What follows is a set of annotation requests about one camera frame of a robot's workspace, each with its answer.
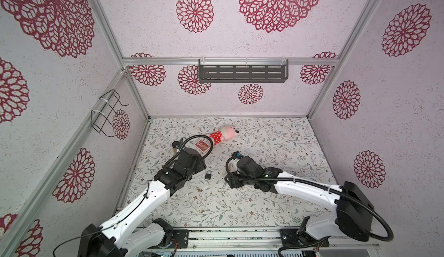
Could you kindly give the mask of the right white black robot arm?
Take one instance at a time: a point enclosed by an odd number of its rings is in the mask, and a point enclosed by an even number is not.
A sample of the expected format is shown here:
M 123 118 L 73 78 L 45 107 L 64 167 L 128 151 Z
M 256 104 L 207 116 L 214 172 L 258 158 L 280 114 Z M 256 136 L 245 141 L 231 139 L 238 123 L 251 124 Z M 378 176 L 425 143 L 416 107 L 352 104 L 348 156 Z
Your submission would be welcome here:
M 318 249 L 334 236 L 346 236 L 359 242 L 368 242 L 370 238 L 382 242 L 394 239 L 389 224 L 354 183 L 317 183 L 276 167 L 264 168 L 239 152 L 226 161 L 225 170 L 225 181 L 232 189 L 251 185 L 261 192 L 294 196 L 327 209 L 318 217 L 305 217 L 296 234 L 278 249 L 279 256 L 287 250 Z

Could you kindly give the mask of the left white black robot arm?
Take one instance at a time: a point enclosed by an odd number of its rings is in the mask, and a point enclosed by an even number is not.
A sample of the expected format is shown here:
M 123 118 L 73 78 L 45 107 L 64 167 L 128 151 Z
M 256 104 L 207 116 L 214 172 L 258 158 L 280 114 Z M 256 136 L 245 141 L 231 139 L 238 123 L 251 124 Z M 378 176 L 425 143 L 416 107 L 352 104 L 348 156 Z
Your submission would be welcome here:
M 210 146 L 205 155 L 186 144 L 194 139 L 206 139 Z M 162 205 L 178 190 L 185 186 L 193 175 L 206 169 L 205 159 L 214 147 L 211 137 L 198 134 L 178 142 L 176 154 L 169 159 L 148 182 L 147 188 L 129 205 L 114 217 L 103 222 L 100 226 L 93 224 L 84 229 L 78 237 L 62 242 L 53 250 L 55 257 L 57 250 L 67 243 L 80 240 L 79 257 L 124 257 L 131 251 L 130 239 L 135 238 L 134 230 L 158 206 Z

